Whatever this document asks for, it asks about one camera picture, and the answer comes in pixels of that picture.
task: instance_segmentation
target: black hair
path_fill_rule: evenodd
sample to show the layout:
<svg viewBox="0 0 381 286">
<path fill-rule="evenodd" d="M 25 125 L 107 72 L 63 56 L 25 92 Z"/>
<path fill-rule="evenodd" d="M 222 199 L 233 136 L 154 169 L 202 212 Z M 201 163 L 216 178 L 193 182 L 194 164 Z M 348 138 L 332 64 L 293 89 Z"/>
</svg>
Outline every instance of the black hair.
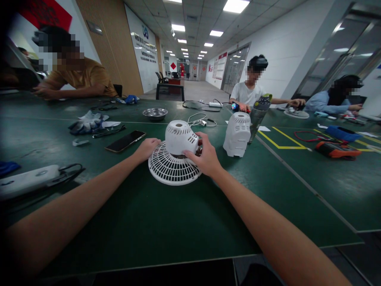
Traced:
<svg viewBox="0 0 381 286">
<path fill-rule="evenodd" d="M 259 56 L 253 57 L 249 61 L 248 69 L 254 72 L 262 72 L 267 68 L 268 65 L 269 63 L 265 56 L 260 54 Z"/>
<path fill-rule="evenodd" d="M 334 81 L 328 90 L 328 105 L 341 105 L 348 95 L 347 89 L 363 87 L 362 80 L 357 75 L 345 75 Z"/>
</svg>

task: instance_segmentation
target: woman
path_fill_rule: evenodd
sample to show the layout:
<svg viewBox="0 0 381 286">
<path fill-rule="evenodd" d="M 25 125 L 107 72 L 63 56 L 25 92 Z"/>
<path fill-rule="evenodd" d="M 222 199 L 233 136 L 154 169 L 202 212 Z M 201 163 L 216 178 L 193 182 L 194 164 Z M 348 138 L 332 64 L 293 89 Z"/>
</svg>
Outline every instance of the woman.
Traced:
<svg viewBox="0 0 381 286">
<path fill-rule="evenodd" d="M 345 75 L 336 80 L 327 91 L 313 95 L 306 103 L 305 111 L 321 111 L 329 114 L 351 112 L 358 116 L 362 104 L 351 104 L 348 95 L 356 88 L 363 87 L 362 80 L 356 75 Z"/>
</svg>

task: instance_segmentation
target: stainless steel bowl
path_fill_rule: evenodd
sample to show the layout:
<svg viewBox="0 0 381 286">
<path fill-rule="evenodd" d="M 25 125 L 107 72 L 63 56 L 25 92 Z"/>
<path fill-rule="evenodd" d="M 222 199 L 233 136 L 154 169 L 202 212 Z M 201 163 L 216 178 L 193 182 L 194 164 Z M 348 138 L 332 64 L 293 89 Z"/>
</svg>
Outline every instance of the stainless steel bowl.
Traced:
<svg viewBox="0 0 381 286">
<path fill-rule="evenodd" d="M 147 116 L 151 121 L 162 121 L 168 110 L 163 108 L 149 108 L 143 111 L 143 115 Z"/>
</svg>

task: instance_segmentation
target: hand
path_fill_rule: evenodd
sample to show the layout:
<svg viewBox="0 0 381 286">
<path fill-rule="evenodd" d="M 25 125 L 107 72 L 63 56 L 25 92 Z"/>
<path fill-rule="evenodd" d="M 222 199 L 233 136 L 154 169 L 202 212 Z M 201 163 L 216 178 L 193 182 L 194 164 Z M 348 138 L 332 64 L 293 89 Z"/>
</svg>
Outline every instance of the hand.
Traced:
<svg viewBox="0 0 381 286">
<path fill-rule="evenodd" d="M 350 111 L 358 111 L 362 109 L 363 109 L 362 104 L 353 104 L 353 105 L 350 105 L 348 108 L 348 110 Z"/>
<path fill-rule="evenodd" d="M 306 101 L 304 99 L 292 99 L 289 101 L 289 105 L 299 107 L 302 105 L 306 105 Z"/>
<path fill-rule="evenodd" d="M 45 87 L 34 87 L 33 89 L 36 90 L 33 93 L 34 95 L 41 97 L 45 100 L 53 100 L 53 99 L 58 100 L 62 98 L 59 91 L 55 91 L 53 89 L 48 89 Z"/>
<path fill-rule="evenodd" d="M 153 151 L 162 141 L 157 138 L 147 138 L 145 139 L 138 149 L 135 151 L 133 156 L 140 162 L 143 163 L 145 160 L 152 155 Z"/>
<path fill-rule="evenodd" d="M 184 150 L 183 153 L 198 166 L 203 174 L 212 177 L 222 169 L 217 158 L 216 149 L 210 144 L 208 135 L 202 132 L 196 132 L 196 135 L 202 137 L 198 141 L 198 145 L 202 145 L 201 156 L 197 157 L 188 150 Z"/>
</svg>

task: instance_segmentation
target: black smartphone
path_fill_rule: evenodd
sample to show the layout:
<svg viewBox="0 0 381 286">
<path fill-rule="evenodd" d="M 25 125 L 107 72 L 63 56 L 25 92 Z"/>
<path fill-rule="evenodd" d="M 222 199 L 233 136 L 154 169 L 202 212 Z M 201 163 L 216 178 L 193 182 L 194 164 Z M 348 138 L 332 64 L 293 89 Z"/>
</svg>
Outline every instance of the black smartphone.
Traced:
<svg viewBox="0 0 381 286">
<path fill-rule="evenodd" d="M 107 147 L 105 147 L 105 149 L 111 152 L 119 153 L 126 149 L 132 143 L 140 140 L 140 138 L 143 138 L 145 135 L 145 132 L 135 130 L 130 134 L 122 137 L 121 139 L 115 141 L 114 143 L 108 145 Z"/>
</svg>

